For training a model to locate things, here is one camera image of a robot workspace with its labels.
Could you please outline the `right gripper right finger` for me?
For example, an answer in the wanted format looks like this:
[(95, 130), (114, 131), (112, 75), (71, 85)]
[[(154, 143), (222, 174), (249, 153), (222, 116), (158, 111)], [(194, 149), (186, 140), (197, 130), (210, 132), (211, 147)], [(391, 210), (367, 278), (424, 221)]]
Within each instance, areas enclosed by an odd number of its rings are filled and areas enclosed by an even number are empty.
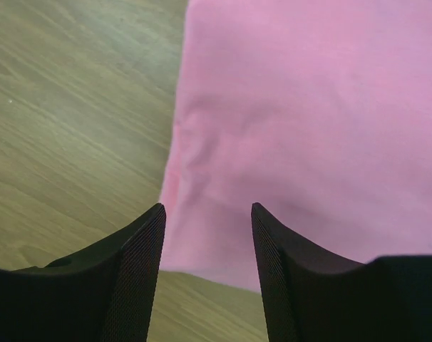
[(432, 341), (432, 255), (368, 264), (315, 244), (253, 204), (270, 341)]

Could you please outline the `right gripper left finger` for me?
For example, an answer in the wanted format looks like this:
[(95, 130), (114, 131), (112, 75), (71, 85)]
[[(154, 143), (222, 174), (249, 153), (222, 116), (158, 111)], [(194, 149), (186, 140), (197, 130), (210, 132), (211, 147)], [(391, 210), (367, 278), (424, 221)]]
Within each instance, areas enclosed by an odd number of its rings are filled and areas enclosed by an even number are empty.
[(0, 269), (0, 341), (145, 341), (165, 223), (155, 204), (44, 267)]

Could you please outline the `pink t shirt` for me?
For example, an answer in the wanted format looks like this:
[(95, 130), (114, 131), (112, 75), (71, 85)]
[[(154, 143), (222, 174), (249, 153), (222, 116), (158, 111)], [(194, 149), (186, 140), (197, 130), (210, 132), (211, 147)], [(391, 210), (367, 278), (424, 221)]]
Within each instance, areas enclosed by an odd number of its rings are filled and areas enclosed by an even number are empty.
[(160, 268), (259, 291), (251, 207), (337, 254), (432, 254), (432, 1), (190, 1)]

